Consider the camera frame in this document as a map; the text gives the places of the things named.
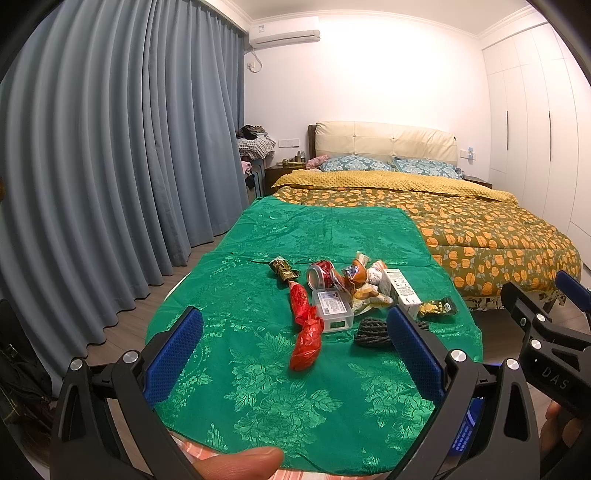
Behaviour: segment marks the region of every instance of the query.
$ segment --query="headboard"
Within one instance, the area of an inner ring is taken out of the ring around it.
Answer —
[[[429,158],[457,165],[453,134],[422,127],[371,122],[318,122],[308,127],[310,158],[362,155],[377,160],[393,156]]]

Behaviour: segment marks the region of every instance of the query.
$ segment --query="green tablecloth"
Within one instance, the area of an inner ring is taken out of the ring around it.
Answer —
[[[432,403],[418,395],[398,355],[355,346],[356,327],[323,335],[314,366],[291,372],[299,327],[287,287],[268,266],[282,255],[302,270],[304,284],[309,263],[328,259],[341,269],[357,250],[400,268],[422,300],[451,296],[459,313],[433,322],[431,330],[449,349],[482,360],[480,330],[403,211],[291,205],[266,197],[244,212],[150,323],[147,341],[170,328],[188,305],[205,321],[203,339],[170,398],[156,408],[167,427],[225,453],[279,446],[286,468],[342,475],[392,469]]]

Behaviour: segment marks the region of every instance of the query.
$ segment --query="blue patterned pillow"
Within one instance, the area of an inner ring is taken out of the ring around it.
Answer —
[[[461,180],[462,176],[456,172],[456,168],[444,161],[427,160],[426,158],[394,158],[394,165],[398,171],[414,173],[415,175],[428,175],[431,177],[446,177],[448,179]]]
[[[384,162],[374,160],[373,158],[360,157],[358,155],[347,155],[346,157],[331,158],[324,162],[320,169],[322,171],[349,171],[349,170],[384,170],[396,171]]]

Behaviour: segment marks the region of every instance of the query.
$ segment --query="hand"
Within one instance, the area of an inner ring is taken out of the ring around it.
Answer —
[[[571,448],[583,429],[583,423],[579,419],[572,419],[561,432],[558,424],[558,414],[561,410],[562,407],[555,401],[550,402],[548,410],[546,410],[546,423],[544,423],[540,433],[540,452],[542,455],[551,451],[558,444],[560,438],[563,439],[567,447]]]
[[[194,467],[204,480],[268,480],[282,463],[283,452],[279,448],[260,447],[198,460]]]

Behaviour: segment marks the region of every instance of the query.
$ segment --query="wooden nightstand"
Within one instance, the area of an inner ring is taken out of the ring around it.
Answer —
[[[283,175],[290,174],[294,170],[301,170],[302,168],[305,168],[304,164],[302,167],[284,167],[283,165],[278,164],[265,168],[265,195],[273,195],[278,190],[271,187]]]
[[[489,183],[486,180],[479,179],[478,177],[471,177],[470,175],[464,175],[464,180],[471,181],[472,183],[477,183],[478,185],[482,185],[483,187],[487,187],[489,189],[492,189],[492,183]]]

